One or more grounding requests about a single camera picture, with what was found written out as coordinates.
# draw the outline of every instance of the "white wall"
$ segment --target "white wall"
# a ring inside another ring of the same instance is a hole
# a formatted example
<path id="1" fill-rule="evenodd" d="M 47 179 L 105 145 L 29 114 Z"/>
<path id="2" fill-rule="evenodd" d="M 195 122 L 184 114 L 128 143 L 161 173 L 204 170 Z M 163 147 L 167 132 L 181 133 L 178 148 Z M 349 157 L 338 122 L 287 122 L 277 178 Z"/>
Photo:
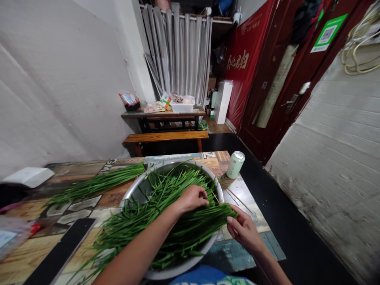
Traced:
<path id="1" fill-rule="evenodd" d="M 267 0 L 237 0 L 237 9 L 241 7 L 239 26 L 256 12 Z"/>
<path id="2" fill-rule="evenodd" d="M 0 178 L 122 153 L 138 126 L 121 91 L 133 86 L 110 24 L 72 0 L 0 2 Z"/>
<path id="3" fill-rule="evenodd" d="M 380 69 L 349 76 L 339 56 L 266 169 L 365 283 L 380 265 Z"/>
<path id="4" fill-rule="evenodd" d="M 135 91 L 142 102 L 155 101 L 144 53 L 150 54 L 138 0 L 73 0 L 115 28 Z"/>

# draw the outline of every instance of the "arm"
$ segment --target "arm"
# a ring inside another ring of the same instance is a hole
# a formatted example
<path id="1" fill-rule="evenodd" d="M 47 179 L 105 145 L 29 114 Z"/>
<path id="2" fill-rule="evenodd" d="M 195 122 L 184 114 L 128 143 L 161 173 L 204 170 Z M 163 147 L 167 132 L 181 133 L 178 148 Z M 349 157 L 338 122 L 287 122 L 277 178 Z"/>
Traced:
<path id="1" fill-rule="evenodd" d="M 231 205 L 232 210 L 239 214 L 237 219 L 227 218 L 227 229 L 234 239 L 251 254 L 271 284 L 291 285 L 277 260 L 266 247 L 257 232 L 252 218 L 239 207 Z"/>
<path id="2" fill-rule="evenodd" d="M 203 187 L 192 185 L 131 241 L 93 284 L 139 284 L 158 250 L 182 214 L 208 205 Z"/>

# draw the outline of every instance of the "qr code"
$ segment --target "qr code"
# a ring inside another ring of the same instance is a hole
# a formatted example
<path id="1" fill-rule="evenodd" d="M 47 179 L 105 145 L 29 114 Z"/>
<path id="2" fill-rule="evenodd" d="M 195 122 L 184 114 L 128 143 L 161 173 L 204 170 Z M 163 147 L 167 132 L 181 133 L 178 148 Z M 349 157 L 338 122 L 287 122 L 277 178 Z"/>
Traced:
<path id="1" fill-rule="evenodd" d="M 332 27 L 325 29 L 325 31 L 323 32 L 323 35 L 320 38 L 318 44 L 328 43 L 330 41 L 331 37 L 333 36 L 337 27 L 338 27 L 338 25 L 335 25 L 335 26 L 332 26 Z"/>

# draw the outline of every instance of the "stainless steel bowl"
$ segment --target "stainless steel bowl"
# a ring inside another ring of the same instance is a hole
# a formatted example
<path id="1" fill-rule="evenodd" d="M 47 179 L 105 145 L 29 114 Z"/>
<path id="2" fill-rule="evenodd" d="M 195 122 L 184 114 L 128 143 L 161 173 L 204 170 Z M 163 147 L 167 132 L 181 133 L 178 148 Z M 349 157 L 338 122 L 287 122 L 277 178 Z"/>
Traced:
<path id="1" fill-rule="evenodd" d="M 125 199 L 138 200 L 140 203 L 147 202 L 145 196 L 141 193 L 141 191 L 138 190 L 137 186 L 140 185 L 141 189 L 143 189 L 144 191 L 146 191 L 147 194 L 149 194 L 150 192 L 152 192 L 153 189 L 150 186 L 148 179 L 145 179 L 145 177 L 151 171 L 157 170 L 159 173 L 163 173 L 163 172 L 168 173 L 171 169 L 173 169 L 174 167 L 176 167 L 178 164 L 180 164 L 183 161 L 185 161 L 185 160 L 171 160 L 169 162 L 165 162 L 164 165 L 162 165 L 161 163 L 156 164 L 154 167 L 149 169 L 147 171 L 147 173 L 142 174 L 131 185 L 131 187 L 128 189 L 128 191 L 124 195 L 123 200 L 120 203 L 120 206 L 122 207 L 124 205 Z M 194 160 L 189 160 L 189 161 L 185 162 L 184 164 L 186 164 L 189 167 L 193 167 L 195 169 L 199 169 L 202 166 L 203 173 L 207 174 L 212 180 L 215 179 L 215 175 L 212 173 L 212 171 L 210 169 L 208 169 L 204 165 L 196 163 L 196 161 L 194 161 Z M 179 166 L 176 169 L 176 171 L 181 171 L 184 168 L 185 168 L 185 166 L 184 167 Z M 217 197 L 218 197 L 219 202 L 222 203 L 224 201 L 223 200 L 222 188 L 219 184 L 217 186 Z M 209 238 L 209 240 L 204 243 L 203 247 L 199 250 L 201 253 L 206 254 L 209 251 L 209 249 L 211 248 L 211 246 L 213 245 L 213 243 L 217 237 L 217 234 L 218 234 L 218 232 L 215 232 L 211 236 L 211 238 Z M 160 271 L 154 271 L 154 270 L 149 269 L 145 274 L 145 278 L 150 279 L 150 280 L 163 280 L 163 279 L 172 278 L 174 276 L 178 276 L 178 275 L 186 272 L 187 270 L 189 270 L 194 265 L 196 265 L 202 258 L 203 258 L 203 256 L 189 257 L 189 258 L 185 259 L 184 262 L 182 262 L 180 264 L 176 264 L 172 267 L 168 267 L 168 268 L 165 268 L 165 269 L 160 270 Z"/>

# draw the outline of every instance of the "door handle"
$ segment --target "door handle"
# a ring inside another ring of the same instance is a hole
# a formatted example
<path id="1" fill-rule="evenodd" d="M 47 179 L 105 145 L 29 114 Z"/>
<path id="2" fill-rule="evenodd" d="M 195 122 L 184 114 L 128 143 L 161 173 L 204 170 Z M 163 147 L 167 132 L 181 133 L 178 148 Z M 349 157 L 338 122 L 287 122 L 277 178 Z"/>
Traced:
<path id="1" fill-rule="evenodd" d="M 294 103 L 294 102 L 293 102 L 293 101 L 286 101 L 285 104 L 279 105 L 279 107 L 282 107 L 282 106 L 288 105 L 288 104 L 290 104 L 290 103 Z"/>
<path id="2" fill-rule="evenodd" d="M 297 98 L 298 98 L 298 94 L 294 94 L 292 96 L 292 99 L 290 101 L 286 101 L 285 104 L 282 104 L 279 107 L 286 106 L 285 113 L 289 114 L 290 110 L 292 109 L 293 104 L 296 102 Z"/>

